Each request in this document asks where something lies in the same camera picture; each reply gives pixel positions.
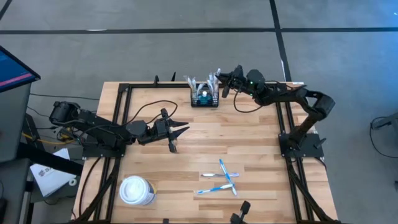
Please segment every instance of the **wooden table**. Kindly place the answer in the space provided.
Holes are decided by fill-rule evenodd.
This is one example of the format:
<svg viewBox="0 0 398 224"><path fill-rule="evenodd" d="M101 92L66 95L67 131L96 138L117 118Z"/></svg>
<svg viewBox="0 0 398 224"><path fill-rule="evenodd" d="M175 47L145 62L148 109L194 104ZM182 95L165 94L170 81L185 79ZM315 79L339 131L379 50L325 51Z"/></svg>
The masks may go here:
<svg viewBox="0 0 398 224"><path fill-rule="evenodd" d="M109 120L112 120L118 85L118 82L104 83L99 101L97 114ZM244 200L251 203L250 212L245 217L248 223L295 223L286 164L280 156L277 140L280 131L275 105L253 113L238 113L233 106L234 94L230 91L227 98L220 98L218 108L192 108L187 88L133 89L128 119L146 103L171 100L178 104L172 118L189 122L190 129L178 139L179 154L169 152L166 140L146 146L133 144L126 149L121 161L112 223L161 223L163 218L169 218L172 223L229 223L232 213L239 213ZM251 97L245 94L239 94L236 101L241 110L257 108ZM295 124L299 124L307 114L298 104L291 105ZM149 121L160 113L161 108L171 113L174 105L159 103L148 106L136 119ZM284 106L282 111L289 131ZM230 190L196 195L196 190L226 183L224 178L200 177L204 172L222 173L218 163L220 158L229 172L240 173L239 177L233 178L238 196L235 197ZM99 161L88 180L83 209L97 194L103 160ZM92 158L85 162L78 195L94 161ZM315 159L308 158L303 162L311 194L326 214L337 218L325 168ZM130 206L120 199L120 183L131 175L139 175L157 187L157 200L152 205ZM298 194L302 216L306 219L303 197ZM107 203L108 194L104 198L102 218ZM76 214L78 204L79 197L73 209Z"/></svg>

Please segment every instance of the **gray floor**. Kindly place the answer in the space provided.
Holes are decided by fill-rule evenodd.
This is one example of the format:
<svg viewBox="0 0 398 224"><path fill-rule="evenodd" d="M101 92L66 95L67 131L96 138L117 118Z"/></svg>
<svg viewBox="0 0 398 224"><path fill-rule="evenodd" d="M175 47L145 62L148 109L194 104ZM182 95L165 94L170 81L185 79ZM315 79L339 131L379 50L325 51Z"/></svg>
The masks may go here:
<svg viewBox="0 0 398 224"><path fill-rule="evenodd" d="M275 0L282 28L398 27L395 1ZM273 27L267 0L13 0L1 30ZM283 33L293 81L336 101L317 124L338 216L348 223L397 223L398 160L380 156L369 122L397 112L398 33ZM173 72L205 77L237 64L284 80L275 34L0 35L5 46L42 76L32 92L99 97L105 81L169 80ZM54 99L31 96L49 114ZM74 100L95 110L95 101ZM38 126L47 119L34 115ZM377 147L398 156L389 127L374 132ZM73 200L39 204L33 223L65 222Z"/></svg>

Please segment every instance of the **monitor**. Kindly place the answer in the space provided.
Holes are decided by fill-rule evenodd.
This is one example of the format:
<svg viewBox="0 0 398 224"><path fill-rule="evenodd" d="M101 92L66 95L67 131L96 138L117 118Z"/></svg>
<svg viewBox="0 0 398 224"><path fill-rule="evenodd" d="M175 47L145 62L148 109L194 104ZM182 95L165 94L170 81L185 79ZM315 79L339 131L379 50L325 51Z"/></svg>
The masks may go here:
<svg viewBox="0 0 398 224"><path fill-rule="evenodd" d="M0 46L0 93L40 80L40 75Z"/></svg>

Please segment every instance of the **white cup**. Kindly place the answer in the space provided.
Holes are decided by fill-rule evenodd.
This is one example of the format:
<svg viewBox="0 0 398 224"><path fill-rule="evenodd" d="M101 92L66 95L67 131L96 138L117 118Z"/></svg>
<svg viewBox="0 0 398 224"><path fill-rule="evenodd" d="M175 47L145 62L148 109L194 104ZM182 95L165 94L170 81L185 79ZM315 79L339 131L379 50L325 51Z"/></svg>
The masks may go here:
<svg viewBox="0 0 398 224"><path fill-rule="evenodd" d="M146 179L131 176L123 180L119 195L129 205L149 205L156 199L156 189Z"/></svg>

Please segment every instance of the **toothbrush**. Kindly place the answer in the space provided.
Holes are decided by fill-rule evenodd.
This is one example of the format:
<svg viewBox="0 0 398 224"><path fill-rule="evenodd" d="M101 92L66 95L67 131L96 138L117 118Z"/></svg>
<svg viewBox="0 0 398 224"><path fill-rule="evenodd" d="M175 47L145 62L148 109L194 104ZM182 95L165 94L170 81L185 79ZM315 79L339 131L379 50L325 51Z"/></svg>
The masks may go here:
<svg viewBox="0 0 398 224"><path fill-rule="evenodd" d="M211 83L210 80L207 80L207 85L208 85L208 87L209 87L209 90L210 90L211 94L213 94L213 92L214 92L213 84Z"/></svg>
<svg viewBox="0 0 398 224"><path fill-rule="evenodd" d="M209 74L209 80L210 80L211 83L213 83L213 73L211 73L211 72Z"/></svg>
<svg viewBox="0 0 398 224"><path fill-rule="evenodd" d="M207 174L201 174L202 177L225 177L225 174L212 174L212 173L207 173ZM230 173L230 177L239 177L239 173Z"/></svg>
<svg viewBox="0 0 398 224"><path fill-rule="evenodd" d="M210 190L198 190L197 194L204 194L204 193L207 193L207 192L213 192L213 191L217 191L217 190L228 189L230 187L234 187L234 185L233 184L225 184L225 185L222 185L220 187L213 187Z"/></svg>
<svg viewBox="0 0 398 224"><path fill-rule="evenodd" d="M197 90L197 95L198 96L199 96L199 91L203 88L204 85L205 85L204 83L199 84L199 87L198 87L198 90Z"/></svg>
<svg viewBox="0 0 398 224"><path fill-rule="evenodd" d="M195 77L192 78L192 91L194 93L197 91L197 81L195 80Z"/></svg>
<svg viewBox="0 0 398 224"><path fill-rule="evenodd" d="M222 170L224 171L224 174L225 174L226 179L228 180L228 182L229 182L230 184L233 185L233 186L232 186L232 193L234 193L234 195L237 196L238 193L236 193L236 189L235 189L235 187L234 187L234 183L232 182L231 177L228 175L228 172L227 172L227 170L226 170L226 168L225 168L225 166L224 166L224 162L223 162L222 159L220 159L220 165L221 165Z"/></svg>
<svg viewBox="0 0 398 224"><path fill-rule="evenodd" d="M187 81L187 83L188 83L189 87L190 87L190 88L191 88L191 90L193 91L192 82L191 82L191 79L189 78L189 76L187 76L187 75L184 75L183 77L185 78L185 80Z"/></svg>

